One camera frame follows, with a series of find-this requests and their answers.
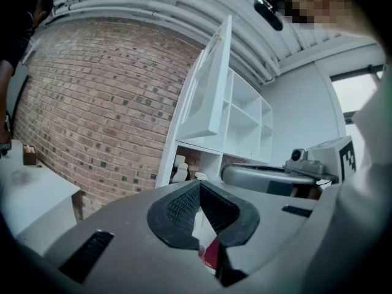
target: cabinet door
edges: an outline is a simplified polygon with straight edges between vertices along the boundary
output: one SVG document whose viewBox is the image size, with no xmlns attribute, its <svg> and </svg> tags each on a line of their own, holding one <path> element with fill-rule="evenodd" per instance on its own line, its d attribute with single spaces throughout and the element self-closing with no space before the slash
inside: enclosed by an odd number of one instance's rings
<svg viewBox="0 0 392 294">
<path fill-rule="evenodd" d="M 207 44 L 191 77 L 190 102 L 177 140 L 216 135 L 221 123 L 232 39 L 229 15 Z"/>
</svg>

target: vent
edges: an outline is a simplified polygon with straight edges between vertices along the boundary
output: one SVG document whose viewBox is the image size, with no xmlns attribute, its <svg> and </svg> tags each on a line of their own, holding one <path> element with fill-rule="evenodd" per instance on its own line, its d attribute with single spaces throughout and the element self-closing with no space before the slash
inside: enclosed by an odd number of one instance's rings
<svg viewBox="0 0 392 294">
<path fill-rule="evenodd" d="M 109 232 L 96 231 L 59 270 L 72 280 L 82 283 L 113 237 Z"/>
</svg>

